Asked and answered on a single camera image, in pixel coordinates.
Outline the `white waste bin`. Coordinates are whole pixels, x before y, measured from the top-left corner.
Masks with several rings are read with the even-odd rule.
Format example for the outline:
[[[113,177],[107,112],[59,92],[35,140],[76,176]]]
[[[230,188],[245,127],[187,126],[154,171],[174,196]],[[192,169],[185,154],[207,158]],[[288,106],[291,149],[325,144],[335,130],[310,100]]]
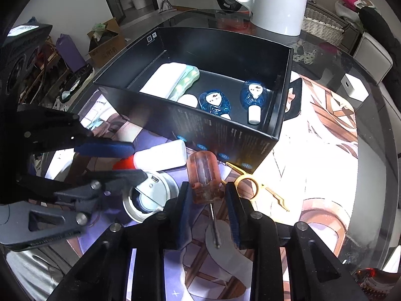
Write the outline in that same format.
[[[143,9],[147,6],[147,0],[130,0],[136,10]]]

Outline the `round white smoke detector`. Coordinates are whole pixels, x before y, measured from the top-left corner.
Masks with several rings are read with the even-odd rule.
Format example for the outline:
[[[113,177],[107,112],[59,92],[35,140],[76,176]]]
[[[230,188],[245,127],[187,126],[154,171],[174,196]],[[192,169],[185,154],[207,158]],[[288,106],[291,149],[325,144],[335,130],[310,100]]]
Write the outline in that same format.
[[[176,198],[179,188],[166,172],[146,172],[147,179],[135,188],[125,190],[122,204],[128,216],[137,223],[163,211],[166,202]]]

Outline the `yellow plastic tool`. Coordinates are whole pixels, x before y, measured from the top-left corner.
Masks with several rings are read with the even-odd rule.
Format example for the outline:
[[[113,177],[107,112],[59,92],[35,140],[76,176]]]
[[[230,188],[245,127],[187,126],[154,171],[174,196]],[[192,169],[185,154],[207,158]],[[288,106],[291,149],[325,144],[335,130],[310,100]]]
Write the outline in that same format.
[[[227,167],[230,167],[233,171],[239,174],[239,176],[235,179],[235,181],[232,182],[237,190],[239,190],[239,186],[242,181],[251,181],[256,186],[256,191],[254,192],[253,196],[249,198],[249,200],[255,199],[261,190],[266,190],[277,201],[278,205],[282,209],[289,212],[289,209],[285,206],[284,199],[280,195],[275,193],[273,190],[271,190],[268,186],[259,182],[253,174],[242,170],[241,168],[237,167],[236,165],[233,165],[230,162],[225,162],[225,165]]]

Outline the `black jacket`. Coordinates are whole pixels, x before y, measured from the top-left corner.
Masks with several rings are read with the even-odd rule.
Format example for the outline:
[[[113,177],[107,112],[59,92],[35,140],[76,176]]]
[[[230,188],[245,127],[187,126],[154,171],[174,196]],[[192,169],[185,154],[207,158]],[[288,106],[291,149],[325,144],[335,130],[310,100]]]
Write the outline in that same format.
[[[365,30],[386,49],[393,60],[393,67],[385,77],[385,87],[388,90],[400,90],[400,41],[375,9],[363,7],[359,11],[359,17]]]

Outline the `white electric kettle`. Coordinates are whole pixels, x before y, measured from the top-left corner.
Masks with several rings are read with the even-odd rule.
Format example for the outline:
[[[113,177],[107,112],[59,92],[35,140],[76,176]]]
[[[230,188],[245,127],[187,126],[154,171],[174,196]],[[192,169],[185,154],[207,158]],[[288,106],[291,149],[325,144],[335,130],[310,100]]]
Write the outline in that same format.
[[[247,8],[257,27],[286,36],[301,32],[307,0],[235,0]]]

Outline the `anime printed desk mat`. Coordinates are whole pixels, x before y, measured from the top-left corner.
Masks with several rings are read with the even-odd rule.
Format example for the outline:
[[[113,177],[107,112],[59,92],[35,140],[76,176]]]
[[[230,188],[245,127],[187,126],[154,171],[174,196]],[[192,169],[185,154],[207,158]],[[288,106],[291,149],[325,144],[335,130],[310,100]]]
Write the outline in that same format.
[[[303,96],[300,114],[282,126],[279,142],[262,161],[254,175],[265,186],[284,198],[290,212],[283,210],[265,189],[251,202],[254,209],[281,223],[304,221],[339,256],[347,233],[357,187],[358,151],[356,128],[351,129],[353,141],[339,143],[320,120],[329,115],[326,104],[353,109],[342,97],[303,77]],[[95,93],[89,102],[83,125],[94,128],[113,140],[133,142],[135,150],[151,148],[170,142],[135,124],[124,121],[106,98]],[[74,149],[55,152],[45,178],[65,181],[72,175],[73,161],[78,162]],[[251,279],[251,251],[235,251],[231,243],[223,245],[233,260],[241,260],[246,267],[233,272],[223,251],[215,249],[210,255],[205,237],[211,239],[207,212],[195,211],[192,241],[183,251],[168,251],[164,257],[166,300],[249,300],[250,287],[239,279]]]

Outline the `white woven basket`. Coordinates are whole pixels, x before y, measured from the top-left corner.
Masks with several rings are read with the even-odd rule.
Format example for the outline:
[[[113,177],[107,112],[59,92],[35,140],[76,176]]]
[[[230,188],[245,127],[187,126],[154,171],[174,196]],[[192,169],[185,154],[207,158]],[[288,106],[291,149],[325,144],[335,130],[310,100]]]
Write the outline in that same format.
[[[302,30],[333,46],[343,41],[346,24],[334,14],[308,2],[302,23]]]

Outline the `orange-handled screwdriver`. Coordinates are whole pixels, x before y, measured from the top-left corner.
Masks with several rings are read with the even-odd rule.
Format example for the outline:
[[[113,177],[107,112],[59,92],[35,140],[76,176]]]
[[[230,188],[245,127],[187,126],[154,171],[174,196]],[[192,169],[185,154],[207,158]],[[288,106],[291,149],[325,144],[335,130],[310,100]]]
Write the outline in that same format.
[[[192,188],[195,204],[204,204],[209,209],[211,232],[215,248],[221,246],[217,228],[214,202],[222,199],[220,193],[221,175],[216,155],[210,151],[192,153],[186,163],[188,182]]]

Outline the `black cardboard box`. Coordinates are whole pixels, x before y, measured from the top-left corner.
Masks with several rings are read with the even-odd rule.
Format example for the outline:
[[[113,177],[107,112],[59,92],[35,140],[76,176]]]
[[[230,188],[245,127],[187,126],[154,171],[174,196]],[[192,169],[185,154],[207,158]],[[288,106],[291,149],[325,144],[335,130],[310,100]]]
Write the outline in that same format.
[[[292,49],[251,35],[208,28],[157,28],[131,44],[95,84],[132,123],[254,172],[279,140]]]

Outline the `white tube with red cap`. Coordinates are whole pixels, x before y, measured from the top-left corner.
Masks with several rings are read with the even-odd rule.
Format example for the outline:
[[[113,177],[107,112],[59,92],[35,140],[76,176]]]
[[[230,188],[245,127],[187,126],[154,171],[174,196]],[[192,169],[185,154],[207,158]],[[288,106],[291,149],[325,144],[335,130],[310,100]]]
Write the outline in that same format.
[[[183,167],[187,162],[184,141],[178,139],[155,145],[121,159],[113,165],[113,170],[140,169],[143,171],[164,171]]]

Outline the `green white tissue pack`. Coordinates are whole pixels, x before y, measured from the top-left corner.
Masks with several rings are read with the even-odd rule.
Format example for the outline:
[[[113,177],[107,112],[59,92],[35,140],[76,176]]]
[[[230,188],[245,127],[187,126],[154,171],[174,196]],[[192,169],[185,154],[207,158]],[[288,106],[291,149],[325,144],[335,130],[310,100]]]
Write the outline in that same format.
[[[168,99],[171,101],[178,101],[185,94],[186,90],[199,79],[199,77],[199,69],[195,66],[187,64],[183,76],[179,79]]]

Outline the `small white charger cube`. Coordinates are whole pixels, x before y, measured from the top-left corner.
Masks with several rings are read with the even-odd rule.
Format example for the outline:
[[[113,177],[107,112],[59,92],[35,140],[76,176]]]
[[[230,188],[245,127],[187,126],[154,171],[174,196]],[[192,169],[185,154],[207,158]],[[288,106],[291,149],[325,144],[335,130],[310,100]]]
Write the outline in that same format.
[[[369,93],[359,78],[346,73],[341,79],[341,83],[347,95],[352,99],[364,102],[368,98]]]

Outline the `shoe rack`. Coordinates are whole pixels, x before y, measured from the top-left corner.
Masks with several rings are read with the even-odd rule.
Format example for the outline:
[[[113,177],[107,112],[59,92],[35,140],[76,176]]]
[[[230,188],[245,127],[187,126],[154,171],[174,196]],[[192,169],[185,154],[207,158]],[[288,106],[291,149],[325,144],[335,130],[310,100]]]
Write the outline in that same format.
[[[51,106],[72,74],[50,37],[52,25],[28,22],[11,29],[1,46],[1,111]]]

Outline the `blue crystal bottle in box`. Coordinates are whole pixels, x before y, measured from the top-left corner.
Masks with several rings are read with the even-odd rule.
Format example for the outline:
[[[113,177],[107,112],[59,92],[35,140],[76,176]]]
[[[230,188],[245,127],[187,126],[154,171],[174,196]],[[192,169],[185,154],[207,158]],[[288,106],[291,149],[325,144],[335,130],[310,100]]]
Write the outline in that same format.
[[[267,101],[267,90],[259,82],[246,81],[240,91],[240,102],[247,110],[248,123],[257,125],[261,121],[262,109]]]

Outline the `blue crystal bottle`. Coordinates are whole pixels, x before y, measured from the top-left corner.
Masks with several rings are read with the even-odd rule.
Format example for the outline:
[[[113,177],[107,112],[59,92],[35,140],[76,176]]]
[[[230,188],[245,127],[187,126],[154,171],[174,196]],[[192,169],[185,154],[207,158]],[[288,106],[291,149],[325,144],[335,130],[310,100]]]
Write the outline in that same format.
[[[231,104],[226,95],[220,90],[208,90],[198,98],[203,111],[230,120]]]
[[[247,110],[248,123],[257,125],[261,121],[262,109],[267,101],[267,90],[259,82],[246,81],[240,91],[240,102]]]

